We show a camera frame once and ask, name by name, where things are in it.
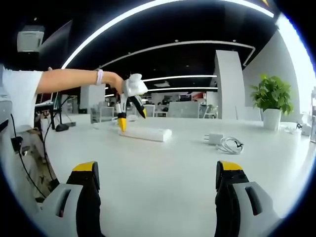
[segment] hand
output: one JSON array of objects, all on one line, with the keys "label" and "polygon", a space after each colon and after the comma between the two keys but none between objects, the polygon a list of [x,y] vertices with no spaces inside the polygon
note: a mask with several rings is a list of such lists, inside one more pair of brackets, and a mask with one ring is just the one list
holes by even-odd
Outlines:
[{"label": "hand", "polygon": [[120,95],[123,93],[123,82],[124,80],[116,73],[103,73],[102,83],[109,84],[110,87],[115,88]]}]

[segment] green plant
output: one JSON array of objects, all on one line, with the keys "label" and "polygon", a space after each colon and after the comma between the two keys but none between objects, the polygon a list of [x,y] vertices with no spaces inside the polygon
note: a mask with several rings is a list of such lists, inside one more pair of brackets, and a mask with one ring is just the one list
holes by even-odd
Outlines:
[{"label": "green plant", "polygon": [[291,85],[276,76],[260,75],[261,82],[258,86],[250,87],[256,91],[251,93],[254,106],[263,109],[279,109],[285,115],[293,111],[290,102]]}]

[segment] black cable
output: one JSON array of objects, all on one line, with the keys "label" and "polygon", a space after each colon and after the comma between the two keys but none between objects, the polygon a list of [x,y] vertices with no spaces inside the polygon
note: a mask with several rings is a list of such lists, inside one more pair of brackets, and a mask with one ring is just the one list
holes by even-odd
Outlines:
[{"label": "black cable", "polygon": [[[60,109],[61,107],[66,103],[66,101],[70,98],[71,96],[68,96],[67,99],[60,105]],[[47,169],[48,169],[48,172],[49,172],[49,175],[50,175],[50,178],[51,180],[54,180],[51,172],[50,172],[50,168],[49,168],[49,164],[48,164],[48,160],[47,160],[47,153],[46,153],[46,145],[45,145],[45,141],[46,141],[46,136],[48,134],[48,131],[49,131],[49,128],[52,124],[52,121],[54,120],[55,116],[58,114],[58,111],[53,115],[51,116],[51,120],[50,120],[50,123],[47,127],[47,130],[46,130],[46,133],[45,133],[45,136],[44,136],[44,140],[43,140],[43,148],[44,148],[44,158],[45,158],[45,161],[46,161],[46,165],[47,165]]]},{"label": "black cable", "polygon": [[[14,118],[13,118],[13,115],[11,114],[11,118],[12,118],[12,122],[13,122],[13,130],[14,130],[14,136],[15,138],[17,138],[16,136],[16,130],[15,130],[15,123],[14,123]],[[25,164],[23,162],[23,159],[22,159],[22,155],[21,155],[21,152],[20,152],[20,149],[18,150],[18,153],[19,153],[19,157],[21,159],[21,162],[22,162],[22,165],[23,165],[23,168],[25,170],[25,172],[27,173],[29,179],[31,180],[32,184],[34,185],[34,187],[39,191],[39,193],[44,197],[46,198],[46,196],[40,191],[40,189],[38,188],[38,186],[35,184],[35,182],[33,181],[33,179],[31,178],[30,174],[28,173],[26,167],[25,167]]]}]

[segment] white pillar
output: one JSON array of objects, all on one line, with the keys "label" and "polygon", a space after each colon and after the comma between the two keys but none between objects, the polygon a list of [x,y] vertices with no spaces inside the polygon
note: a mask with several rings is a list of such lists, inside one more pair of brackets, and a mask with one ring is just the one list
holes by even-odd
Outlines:
[{"label": "white pillar", "polygon": [[237,119],[235,107],[245,105],[243,76],[238,53],[217,50],[215,74],[218,86],[218,118]]},{"label": "white pillar", "polygon": [[82,86],[80,91],[80,109],[89,109],[93,105],[98,105],[99,102],[105,100],[104,96],[104,85]]}]

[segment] human arm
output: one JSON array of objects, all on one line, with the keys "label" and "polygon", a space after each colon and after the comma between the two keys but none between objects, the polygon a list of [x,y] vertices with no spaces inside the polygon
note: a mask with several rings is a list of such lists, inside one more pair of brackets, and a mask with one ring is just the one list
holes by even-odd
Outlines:
[{"label": "human arm", "polygon": [[[83,85],[95,85],[97,71],[56,69],[43,72],[36,93],[53,93]],[[102,84],[109,84],[122,94],[123,79],[113,72],[103,72]]]}]

